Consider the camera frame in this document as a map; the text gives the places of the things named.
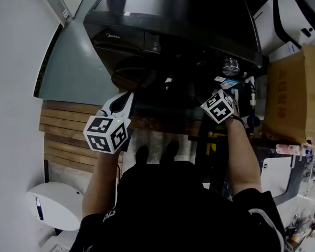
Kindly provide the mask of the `person's left forearm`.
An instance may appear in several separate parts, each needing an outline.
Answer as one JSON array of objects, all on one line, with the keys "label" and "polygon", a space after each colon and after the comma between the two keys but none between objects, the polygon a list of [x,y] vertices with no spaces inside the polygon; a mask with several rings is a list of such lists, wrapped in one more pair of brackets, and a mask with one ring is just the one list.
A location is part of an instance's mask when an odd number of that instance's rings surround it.
[{"label": "person's left forearm", "polygon": [[91,180],[83,196],[83,217],[106,214],[114,207],[119,154],[120,152],[99,153]]}]

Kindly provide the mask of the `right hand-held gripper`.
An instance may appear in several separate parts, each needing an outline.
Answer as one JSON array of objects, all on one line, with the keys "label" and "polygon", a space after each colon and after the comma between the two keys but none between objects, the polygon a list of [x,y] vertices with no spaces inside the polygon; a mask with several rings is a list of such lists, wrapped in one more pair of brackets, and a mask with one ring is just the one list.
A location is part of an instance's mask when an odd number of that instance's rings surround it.
[{"label": "right hand-held gripper", "polygon": [[239,106],[235,96],[223,89],[215,89],[200,107],[217,124],[233,116],[239,117]]}]

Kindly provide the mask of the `white bottle with blue cap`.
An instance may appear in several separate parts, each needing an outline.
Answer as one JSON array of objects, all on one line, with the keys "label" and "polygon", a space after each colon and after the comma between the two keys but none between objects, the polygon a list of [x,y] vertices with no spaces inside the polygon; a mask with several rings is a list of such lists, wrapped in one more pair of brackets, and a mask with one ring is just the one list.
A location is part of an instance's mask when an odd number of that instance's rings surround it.
[{"label": "white bottle with blue cap", "polygon": [[315,153],[315,147],[311,144],[301,145],[301,155],[302,156],[312,156]]}]

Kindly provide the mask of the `person's right shoe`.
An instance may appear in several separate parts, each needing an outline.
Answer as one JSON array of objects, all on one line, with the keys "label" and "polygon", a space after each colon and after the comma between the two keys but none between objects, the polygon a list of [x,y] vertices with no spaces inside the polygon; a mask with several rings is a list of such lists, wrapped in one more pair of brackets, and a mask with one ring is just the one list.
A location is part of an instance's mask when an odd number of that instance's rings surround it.
[{"label": "person's right shoe", "polygon": [[179,150],[179,142],[177,140],[171,141],[167,145],[164,153],[161,156],[160,165],[167,165],[171,162],[174,162],[175,157],[178,153],[178,150]]}]

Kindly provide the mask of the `pink bottle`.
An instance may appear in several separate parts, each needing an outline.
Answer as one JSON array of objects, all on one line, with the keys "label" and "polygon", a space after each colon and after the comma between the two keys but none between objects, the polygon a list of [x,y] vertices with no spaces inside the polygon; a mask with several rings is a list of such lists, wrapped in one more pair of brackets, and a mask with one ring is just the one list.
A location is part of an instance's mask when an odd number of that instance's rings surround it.
[{"label": "pink bottle", "polygon": [[300,155],[301,154],[301,147],[298,145],[277,144],[275,149],[278,154],[285,154],[285,155]]}]

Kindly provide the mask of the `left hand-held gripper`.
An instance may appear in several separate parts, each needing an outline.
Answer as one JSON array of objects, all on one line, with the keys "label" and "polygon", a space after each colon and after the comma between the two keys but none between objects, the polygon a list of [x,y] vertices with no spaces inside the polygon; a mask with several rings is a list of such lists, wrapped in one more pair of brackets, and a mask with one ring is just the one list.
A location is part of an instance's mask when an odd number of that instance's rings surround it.
[{"label": "left hand-held gripper", "polygon": [[96,115],[90,116],[84,130],[84,137],[91,150],[115,154],[129,138],[134,93],[120,93],[109,99]]}]

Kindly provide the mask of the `dark wooden step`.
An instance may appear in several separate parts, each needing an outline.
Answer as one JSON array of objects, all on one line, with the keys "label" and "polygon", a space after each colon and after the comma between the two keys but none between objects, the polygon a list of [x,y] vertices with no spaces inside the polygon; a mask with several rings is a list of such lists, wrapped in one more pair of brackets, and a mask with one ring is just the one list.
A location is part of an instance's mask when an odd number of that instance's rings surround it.
[{"label": "dark wooden step", "polygon": [[129,128],[197,136],[201,119],[187,118],[180,114],[159,111],[134,110]]}]

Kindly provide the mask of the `black washing machine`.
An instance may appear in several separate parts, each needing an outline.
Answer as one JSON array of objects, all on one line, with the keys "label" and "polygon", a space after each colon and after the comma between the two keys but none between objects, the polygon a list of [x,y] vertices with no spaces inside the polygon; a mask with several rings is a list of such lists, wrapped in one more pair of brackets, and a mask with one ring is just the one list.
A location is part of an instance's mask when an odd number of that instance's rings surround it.
[{"label": "black washing machine", "polygon": [[[179,61],[199,77],[200,103],[218,77],[243,82],[263,65],[260,41],[246,0],[97,0],[83,20],[110,77],[130,57]],[[137,101],[135,109],[201,117],[202,109],[167,109]]]}]

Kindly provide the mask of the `white black appliance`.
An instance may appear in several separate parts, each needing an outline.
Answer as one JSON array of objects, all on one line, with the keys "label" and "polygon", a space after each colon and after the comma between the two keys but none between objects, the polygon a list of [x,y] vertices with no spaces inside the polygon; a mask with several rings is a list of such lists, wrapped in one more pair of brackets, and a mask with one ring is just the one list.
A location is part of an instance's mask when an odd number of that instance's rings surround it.
[{"label": "white black appliance", "polygon": [[315,12],[305,0],[261,0],[254,21],[267,57],[283,46],[296,53],[315,39]]}]

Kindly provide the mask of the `large cardboard box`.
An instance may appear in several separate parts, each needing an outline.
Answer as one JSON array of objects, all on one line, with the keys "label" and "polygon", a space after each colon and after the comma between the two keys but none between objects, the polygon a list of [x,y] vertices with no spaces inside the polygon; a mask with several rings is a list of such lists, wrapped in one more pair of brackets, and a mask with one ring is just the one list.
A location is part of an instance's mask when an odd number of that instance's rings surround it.
[{"label": "large cardboard box", "polygon": [[315,146],[315,46],[304,44],[268,66],[263,131]]}]

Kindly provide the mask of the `person's black shirt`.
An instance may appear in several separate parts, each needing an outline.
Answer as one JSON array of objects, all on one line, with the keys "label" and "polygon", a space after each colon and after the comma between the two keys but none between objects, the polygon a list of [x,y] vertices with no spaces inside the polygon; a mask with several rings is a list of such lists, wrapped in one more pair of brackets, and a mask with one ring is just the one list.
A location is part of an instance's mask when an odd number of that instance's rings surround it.
[{"label": "person's black shirt", "polygon": [[128,169],[115,207],[85,217],[70,252],[284,252],[283,234],[270,192],[226,199],[180,161]]}]

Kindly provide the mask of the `wooden slatted pallet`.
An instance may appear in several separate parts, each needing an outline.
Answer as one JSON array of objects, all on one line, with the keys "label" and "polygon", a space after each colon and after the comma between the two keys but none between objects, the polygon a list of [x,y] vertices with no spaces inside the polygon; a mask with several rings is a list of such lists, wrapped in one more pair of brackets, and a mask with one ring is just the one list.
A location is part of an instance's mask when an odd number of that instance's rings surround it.
[{"label": "wooden slatted pallet", "polygon": [[45,100],[39,131],[44,133],[44,159],[61,166],[92,173],[97,152],[90,150],[83,130],[101,106]]}]

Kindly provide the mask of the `person's left shoe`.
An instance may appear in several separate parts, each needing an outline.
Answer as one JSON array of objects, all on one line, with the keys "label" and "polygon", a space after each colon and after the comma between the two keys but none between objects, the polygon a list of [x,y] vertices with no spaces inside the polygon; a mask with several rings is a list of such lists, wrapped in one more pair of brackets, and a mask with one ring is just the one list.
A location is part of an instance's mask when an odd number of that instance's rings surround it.
[{"label": "person's left shoe", "polygon": [[147,164],[149,149],[146,145],[141,146],[135,154],[135,163],[137,165]]}]

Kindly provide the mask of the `yellow item under counter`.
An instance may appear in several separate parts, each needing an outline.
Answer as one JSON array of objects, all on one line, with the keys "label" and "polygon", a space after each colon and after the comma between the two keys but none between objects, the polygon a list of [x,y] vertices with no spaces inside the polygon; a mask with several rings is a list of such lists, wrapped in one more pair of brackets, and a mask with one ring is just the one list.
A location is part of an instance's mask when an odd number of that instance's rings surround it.
[{"label": "yellow item under counter", "polygon": [[[222,133],[213,133],[213,132],[209,132],[208,133],[208,137],[209,138],[218,138],[218,137],[226,137],[225,134]],[[206,148],[206,155],[210,155],[211,151],[216,151],[217,149],[217,144],[216,143],[207,143],[207,148]]]}]

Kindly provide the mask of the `person's shoe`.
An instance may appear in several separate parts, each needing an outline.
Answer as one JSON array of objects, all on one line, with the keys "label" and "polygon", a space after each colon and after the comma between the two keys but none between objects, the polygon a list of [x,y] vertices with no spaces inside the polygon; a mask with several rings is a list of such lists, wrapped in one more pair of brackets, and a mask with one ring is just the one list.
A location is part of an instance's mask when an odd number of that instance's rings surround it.
[{"label": "person's shoe", "polygon": [[167,165],[171,162],[174,162],[175,157],[178,153],[178,150],[179,150],[179,142],[177,140],[171,141],[167,145],[164,153],[161,156],[160,165]]},{"label": "person's shoe", "polygon": [[135,154],[135,163],[137,165],[147,164],[149,149],[146,145],[141,146]]}]

